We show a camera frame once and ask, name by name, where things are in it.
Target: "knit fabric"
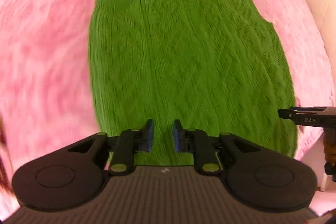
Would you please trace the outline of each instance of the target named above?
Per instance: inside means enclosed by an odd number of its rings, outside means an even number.
[[[97,0],[89,64],[101,130],[117,136],[154,119],[140,165],[189,165],[172,123],[230,132],[292,156],[296,127],[278,117],[295,105],[273,25],[252,0]]]

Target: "green screw cap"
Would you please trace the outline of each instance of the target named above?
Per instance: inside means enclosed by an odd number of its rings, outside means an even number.
[[[217,164],[204,164],[202,169],[205,172],[216,172],[219,170],[219,166]]]
[[[113,164],[110,169],[114,172],[125,172],[127,170],[126,164]]]

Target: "black clamp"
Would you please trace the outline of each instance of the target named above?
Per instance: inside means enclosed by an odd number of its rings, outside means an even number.
[[[218,138],[208,137],[203,130],[183,129],[180,120],[174,121],[173,135],[177,152],[194,155],[194,166],[198,173],[214,176],[221,172],[215,149]]]
[[[323,128],[329,146],[336,145],[336,107],[290,107],[279,109],[278,114],[280,118],[292,120],[296,125]],[[324,169],[336,182],[335,163],[326,162]]]
[[[12,187],[22,206],[39,211],[59,211],[93,199],[111,176],[134,171],[134,153],[149,152],[153,120],[141,130],[125,130],[120,136],[97,133],[21,166]],[[105,171],[109,152],[114,152]]]
[[[143,129],[128,129],[118,137],[109,137],[109,151],[114,152],[109,167],[113,176],[124,176],[134,171],[134,153],[150,152],[154,136],[154,121],[147,120]]]

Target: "pink blanket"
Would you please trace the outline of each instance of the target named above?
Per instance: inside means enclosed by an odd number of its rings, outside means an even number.
[[[332,105],[330,63],[304,0],[253,0],[273,22],[297,104]],[[9,177],[24,163],[98,131],[91,101],[87,34],[95,0],[0,0],[0,112]],[[319,138],[301,128],[296,158]],[[18,207],[2,194],[0,219]]]

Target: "black gripper mount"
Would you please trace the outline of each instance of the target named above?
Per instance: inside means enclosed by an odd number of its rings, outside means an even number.
[[[336,145],[336,107],[290,107],[279,109],[278,114],[280,118],[292,120],[299,126],[323,128],[328,144],[331,147]],[[332,175],[333,181],[336,182],[335,163],[326,162],[324,170],[327,175]]]
[[[234,134],[208,137],[175,120],[173,136],[177,152],[194,155],[198,173],[218,176],[232,196],[257,210],[297,210],[315,194],[317,178],[310,167]]]
[[[149,152],[153,120],[143,129],[108,137],[97,133],[21,166],[12,187],[21,206],[38,211],[60,211],[93,199],[110,177],[134,171],[134,153]],[[109,152],[114,152],[105,170]]]

